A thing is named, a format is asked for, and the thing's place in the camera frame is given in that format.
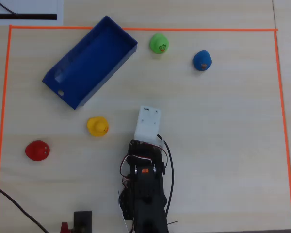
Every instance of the black line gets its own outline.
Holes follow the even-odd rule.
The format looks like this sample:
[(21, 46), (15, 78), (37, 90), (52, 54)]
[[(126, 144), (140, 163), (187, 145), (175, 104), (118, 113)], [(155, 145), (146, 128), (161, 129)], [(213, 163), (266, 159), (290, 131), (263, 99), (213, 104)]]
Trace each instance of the black line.
[(35, 220), (30, 214), (28, 214), (13, 198), (11, 198), (9, 195), (7, 195), (3, 190), (0, 189), (0, 192), (11, 202), (13, 202), (14, 205), (32, 222), (34, 222), (43, 232), (49, 233), (37, 220)]
[(277, 28), (277, 26), (276, 26), (276, 17), (275, 17), (274, 0), (272, 0), (272, 3), (273, 3), (274, 25), (275, 25), (275, 28)]
[(0, 14), (0, 19), (57, 20), (57, 14)]
[(2, 5), (1, 3), (0, 3), (0, 6), (1, 6), (2, 8), (4, 8), (5, 10), (7, 10), (8, 12), (10, 12), (11, 14), (16, 15), (16, 13), (15, 13), (14, 11), (11, 11), (9, 8), (5, 7), (5, 6)]

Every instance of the blue plastic tray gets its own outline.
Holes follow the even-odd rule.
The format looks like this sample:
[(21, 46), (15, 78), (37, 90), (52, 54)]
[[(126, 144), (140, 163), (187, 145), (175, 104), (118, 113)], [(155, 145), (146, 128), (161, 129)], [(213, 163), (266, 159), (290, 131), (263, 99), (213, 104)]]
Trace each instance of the blue plastic tray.
[(73, 109), (84, 105), (137, 49), (137, 41), (105, 16), (42, 80)]

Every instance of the black cable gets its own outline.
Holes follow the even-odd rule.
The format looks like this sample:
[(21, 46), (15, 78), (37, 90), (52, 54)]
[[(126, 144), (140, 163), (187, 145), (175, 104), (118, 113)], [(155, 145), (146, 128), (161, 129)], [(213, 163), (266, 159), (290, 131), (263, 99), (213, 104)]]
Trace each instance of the black cable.
[(167, 225), (173, 224), (173, 223), (176, 223), (176, 222), (178, 222), (178, 221), (173, 221), (173, 222), (167, 223)]
[[(163, 138), (158, 134), (157, 137), (160, 140), (163, 140)], [(166, 141), (164, 140), (164, 144), (168, 150), (168, 154), (169, 154), (169, 160), (170, 160), (170, 166), (171, 166), (171, 188), (170, 188), (170, 194), (169, 194), (169, 199), (168, 199), (168, 204), (167, 204), (167, 208), (166, 208), (166, 216), (168, 215), (168, 210), (169, 210), (169, 206), (170, 206), (170, 201), (171, 201), (171, 197), (173, 195), (173, 190), (174, 190), (174, 181), (175, 181), (175, 174), (174, 174), (174, 164), (173, 164), (173, 159), (171, 158), (171, 153), (170, 153), (170, 149), (166, 143)]]
[(14, 11), (11, 11), (10, 9), (8, 9), (8, 8), (6, 8), (4, 5), (2, 5), (1, 3), (0, 3), (0, 6), (2, 7), (2, 8), (4, 8), (5, 10), (7, 10), (8, 12), (10, 12), (11, 14), (13, 14), (13, 15), (17, 15)]
[(0, 189), (0, 192), (7, 198), (9, 199), (11, 202), (13, 202), (14, 205), (16, 205), (16, 207), (18, 209), (20, 209), (21, 212), (23, 212), (23, 214), (29, 218), (32, 222), (34, 222), (35, 224), (37, 224), (37, 226), (39, 228), (41, 228), (41, 230), (43, 230), (45, 233), (49, 233), (37, 220), (35, 220), (33, 217), (31, 217), (23, 208), (21, 208), (21, 206), (13, 199), (11, 198), (9, 195), (7, 195), (4, 191), (2, 191)]

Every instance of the orange tape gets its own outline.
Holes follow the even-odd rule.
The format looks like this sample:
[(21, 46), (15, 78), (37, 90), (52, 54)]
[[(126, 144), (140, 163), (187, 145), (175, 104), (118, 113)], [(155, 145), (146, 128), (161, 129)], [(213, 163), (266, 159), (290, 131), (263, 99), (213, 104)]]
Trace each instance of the orange tape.
[[(5, 98), (6, 98), (6, 86), (8, 77), (8, 66), (10, 57), (10, 45), (11, 45), (11, 32), (12, 29), (68, 29), (68, 30), (91, 30), (93, 27), (45, 27), (45, 26), (12, 26), (9, 25), (9, 34), (5, 58), (5, 72), (4, 72), (4, 83), (3, 83), (3, 95), (2, 95), (2, 108), (1, 108), (1, 123), (0, 123), (0, 166), (1, 166), (1, 153), (2, 153), (2, 140), (3, 140), (3, 128), (4, 128), (4, 112), (5, 112)], [(288, 165), (288, 178), (289, 178), (289, 189), (290, 189), (290, 202), (291, 202), (291, 161), (290, 161), (290, 151), (289, 151), (289, 140), (288, 131), (286, 123), (285, 105), (283, 98), (281, 71), (280, 71), (280, 60), (278, 52), (278, 41), (277, 41), (277, 31), (278, 29), (185, 29), (185, 28), (123, 28), (126, 31), (165, 31), (165, 32), (274, 32), (275, 40), (275, 51), (277, 60), (277, 72), (280, 90), (280, 100), (281, 100), (281, 110), (283, 117), (283, 126), (285, 134), (285, 144), (286, 144), (286, 156)]]
[(277, 40), (277, 32), (276, 31), (274, 31), (274, 40), (275, 40), (275, 50), (276, 50), (277, 72), (278, 72), (278, 81), (279, 81), (279, 90), (280, 90), (283, 129), (284, 129), (284, 133), (285, 133), (286, 156), (287, 156), (288, 178), (289, 178), (289, 189), (290, 189), (290, 204), (291, 204), (291, 161), (290, 161), (289, 139), (288, 139), (288, 130), (287, 130), (287, 122), (286, 122), (286, 111), (285, 111), (285, 103), (284, 103), (284, 99), (283, 99), (280, 60), (279, 60), (279, 51), (278, 51), (278, 40)]
[[(13, 29), (68, 29), (91, 30), (93, 27), (66, 26), (12, 26)], [(161, 31), (161, 32), (274, 32), (278, 29), (211, 29), (211, 28), (123, 28), (125, 31)]]
[(7, 79), (8, 79), (8, 67), (9, 67), (10, 45), (11, 45), (11, 32), (12, 32), (12, 27), (11, 27), (11, 25), (9, 25), (8, 44), (7, 44), (6, 57), (5, 57), (5, 72), (4, 72), (4, 83), (3, 83), (2, 107), (1, 107), (1, 123), (0, 123), (0, 166), (1, 166), (1, 152), (2, 152), (3, 126), (4, 126), (4, 111), (5, 111), (6, 84), (7, 84)]

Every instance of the red wire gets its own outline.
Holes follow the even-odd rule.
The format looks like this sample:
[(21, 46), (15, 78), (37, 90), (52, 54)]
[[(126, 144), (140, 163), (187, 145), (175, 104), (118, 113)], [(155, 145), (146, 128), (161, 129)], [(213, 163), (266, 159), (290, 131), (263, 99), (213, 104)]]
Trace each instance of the red wire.
[(168, 164), (168, 155), (167, 155), (166, 151), (165, 151), (162, 147), (159, 147), (159, 146), (157, 146), (157, 145), (154, 145), (154, 144), (151, 144), (151, 143), (148, 143), (148, 142), (144, 142), (144, 143), (146, 143), (146, 144), (148, 144), (148, 145), (152, 145), (152, 146), (157, 147), (158, 149), (164, 151), (164, 153), (165, 153), (165, 155), (166, 155), (166, 165), (165, 165), (165, 168), (166, 168), (166, 167), (167, 167), (167, 164)]

